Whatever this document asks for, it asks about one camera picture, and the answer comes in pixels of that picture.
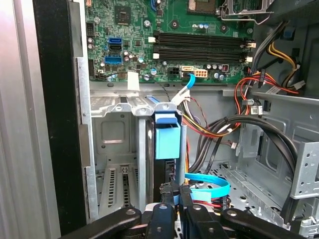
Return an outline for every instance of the black ram slot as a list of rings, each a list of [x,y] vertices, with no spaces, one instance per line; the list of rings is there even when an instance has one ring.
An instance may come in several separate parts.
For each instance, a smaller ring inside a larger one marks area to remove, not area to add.
[[[189,34],[163,33],[154,31],[156,43],[159,45],[183,45],[197,47],[241,48],[251,40],[224,36],[203,36]]]
[[[159,54],[160,59],[166,60],[200,60],[200,61],[218,61],[218,62],[243,62],[246,53],[241,52],[220,52],[204,51],[193,49],[174,49],[174,48],[154,48],[154,52]]]

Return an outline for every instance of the sticker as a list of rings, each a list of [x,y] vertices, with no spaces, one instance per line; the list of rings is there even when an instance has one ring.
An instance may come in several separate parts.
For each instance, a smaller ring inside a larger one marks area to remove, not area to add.
[[[258,115],[262,116],[264,113],[263,106],[258,106]]]
[[[136,72],[128,72],[128,90],[140,91],[139,74]]]
[[[251,115],[258,115],[258,106],[252,106],[250,108],[250,114]]]
[[[273,86],[272,88],[270,88],[266,94],[277,94],[280,91],[280,88],[278,88],[277,86]]]

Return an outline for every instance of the black cable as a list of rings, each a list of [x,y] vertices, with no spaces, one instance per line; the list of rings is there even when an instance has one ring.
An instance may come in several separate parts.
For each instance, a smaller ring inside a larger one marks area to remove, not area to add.
[[[219,146],[220,146],[220,143],[221,143],[222,138],[223,138],[223,137],[219,137],[219,138],[218,138],[218,140],[217,140],[217,142],[216,142],[216,144],[215,144],[215,147],[214,147],[214,149],[213,149],[213,152],[212,152],[212,154],[211,154],[211,156],[210,156],[208,165],[207,165],[207,167],[206,167],[206,169],[205,169],[205,171],[204,171],[204,174],[208,174],[208,173],[209,173],[209,171],[210,171],[210,169],[211,169],[211,166],[213,165],[214,159],[215,159],[215,157],[216,157],[216,154],[217,154],[217,151],[218,151],[218,148],[219,148]]]

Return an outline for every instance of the capacitor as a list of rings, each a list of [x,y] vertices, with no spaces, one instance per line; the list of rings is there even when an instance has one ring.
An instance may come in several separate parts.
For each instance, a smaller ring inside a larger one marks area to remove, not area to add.
[[[149,81],[150,80],[150,76],[148,74],[144,75],[144,80],[145,81]]]
[[[149,20],[145,20],[144,21],[144,26],[145,27],[150,27],[151,26],[151,22]]]
[[[98,16],[96,16],[96,17],[94,18],[94,22],[95,22],[96,24],[99,24],[99,23],[101,22],[101,19],[100,19]]]
[[[154,68],[153,68],[153,69],[151,69],[151,75],[152,75],[152,76],[156,75],[156,74],[157,74],[157,72],[158,72],[158,71],[157,71],[156,69],[154,69]]]

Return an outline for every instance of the gray metal panel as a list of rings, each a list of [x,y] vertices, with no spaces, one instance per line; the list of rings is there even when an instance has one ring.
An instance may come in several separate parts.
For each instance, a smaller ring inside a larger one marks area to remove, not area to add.
[[[253,95],[271,102],[271,110],[265,112],[264,117],[284,130],[285,134],[293,139],[297,148],[301,141],[319,141],[319,100],[260,92],[253,92]],[[277,169],[274,170],[266,164],[260,163],[259,158],[243,158],[241,155],[238,167],[254,180],[256,185],[260,185],[269,192],[271,198],[278,205],[282,205],[291,186],[289,180],[291,175],[286,163],[279,156],[278,150],[271,150],[269,147],[266,152],[262,152],[260,157],[272,158],[277,164]]]
[[[291,189],[292,198],[301,199],[319,196],[319,181],[316,178],[319,165],[318,157],[319,142],[300,144]]]
[[[0,2],[0,234],[60,236],[31,0]]]

